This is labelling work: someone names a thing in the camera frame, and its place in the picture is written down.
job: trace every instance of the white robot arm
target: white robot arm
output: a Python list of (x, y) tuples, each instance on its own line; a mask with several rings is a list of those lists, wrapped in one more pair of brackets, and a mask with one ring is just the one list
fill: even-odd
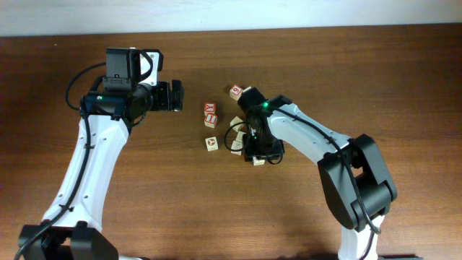
[[(306, 116), (288, 98), (267, 100), (256, 88), (245, 91), (237, 103), (251, 129), (244, 137), (245, 157), (270, 160), (282, 156), (280, 140), (301, 151), (318, 165), (326, 202), (342, 225), (339, 259), (377, 259), (377, 236), (371, 228), (377, 232), (397, 192), (374, 141), (366, 135), (353, 139), (336, 133)], [(363, 174), (350, 179), (351, 165), (362, 167)]]
[[(79, 135), (69, 168), (41, 225), (25, 225), (19, 251), (28, 259), (146, 259), (119, 256), (101, 235), (103, 206), (117, 158), (133, 127), (148, 111), (180, 111), (183, 87), (179, 80), (158, 82), (163, 56), (158, 50), (109, 48), (106, 75), (97, 78), (82, 98)], [(104, 91), (98, 92), (103, 83)], [(66, 101), (69, 107), (79, 110)], [(70, 238), (70, 246), (62, 245)]]

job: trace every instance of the wooden table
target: wooden table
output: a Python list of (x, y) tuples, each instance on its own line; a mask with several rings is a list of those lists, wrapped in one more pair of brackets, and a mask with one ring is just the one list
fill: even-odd
[[(58, 192), (77, 139), (64, 90), (105, 48), (158, 48), (162, 80), (181, 79), (184, 111), (150, 113), (115, 166), (103, 234), (121, 254), (275, 259), (336, 253), (340, 224), (317, 167), (287, 145), (281, 165), (253, 167), (220, 142), (238, 83), (293, 99), (322, 124), (375, 138), (398, 187), (381, 255), (462, 258), (462, 25), (332, 27), (0, 38), (0, 258)], [(104, 68), (71, 92), (77, 104)], [(218, 105), (216, 129), (202, 106)]]

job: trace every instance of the brown wooden surface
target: brown wooden surface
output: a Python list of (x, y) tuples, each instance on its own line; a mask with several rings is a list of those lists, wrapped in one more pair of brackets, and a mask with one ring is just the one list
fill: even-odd
[[(181, 79), (181, 113), (150, 113), (115, 166), (103, 234), (121, 254), (275, 259), (335, 253), (340, 225), (317, 171), (287, 145), (278, 166), (253, 167), (221, 144), (234, 83), (293, 99), (338, 132), (375, 138), (398, 187), (379, 254), (462, 259), (462, 25), (337, 27), (0, 38), (0, 258), (39, 223), (63, 180), (78, 113), (64, 90), (109, 46), (158, 48), (161, 79)], [(77, 103), (100, 68), (79, 81)], [(218, 105), (216, 129), (202, 105)]]

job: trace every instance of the wooden block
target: wooden block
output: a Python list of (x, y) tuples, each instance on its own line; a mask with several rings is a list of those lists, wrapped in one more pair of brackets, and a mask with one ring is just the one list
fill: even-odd
[(215, 107), (215, 103), (205, 103), (204, 105), (204, 115), (207, 116), (208, 113), (215, 114), (217, 108)]
[(209, 152), (218, 150), (218, 142), (215, 136), (210, 137), (210, 138), (205, 138), (205, 145), (207, 146), (207, 150)]
[(243, 142), (243, 137), (244, 137), (245, 132), (239, 131), (236, 136), (236, 141)]
[[(239, 117), (236, 116), (234, 119), (231, 120), (230, 126), (232, 126), (234, 124), (237, 124), (239, 122), (243, 122), (243, 121), (242, 121), (242, 119), (240, 119)], [(242, 123), (240, 125), (237, 125), (237, 126), (233, 127), (233, 129), (234, 129), (234, 131), (239, 132), (239, 130), (241, 128), (243, 128), (243, 127), (244, 127), (244, 124)]]
[(230, 97), (234, 100), (239, 100), (240, 96), (243, 93), (243, 89), (237, 85), (232, 86), (230, 90)]
[(253, 166), (264, 165), (266, 160), (259, 160), (257, 157), (252, 157)]
[[(242, 149), (243, 148), (243, 143), (242, 142), (239, 142), (239, 141), (232, 141), (232, 146), (231, 146), (231, 149), (234, 149), (234, 150), (237, 150), (237, 149)], [(235, 155), (242, 155), (243, 151), (239, 151), (239, 152), (231, 152), (232, 154), (235, 154)]]
[(215, 128), (215, 126), (217, 126), (217, 121), (218, 121), (217, 115), (214, 115), (212, 113), (208, 113), (204, 119), (205, 125), (208, 127), (212, 127), (212, 128)]

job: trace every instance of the white wall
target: white wall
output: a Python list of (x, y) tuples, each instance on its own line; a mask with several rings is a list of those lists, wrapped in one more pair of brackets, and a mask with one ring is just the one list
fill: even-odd
[(462, 0), (0, 0), (0, 35), (462, 22)]

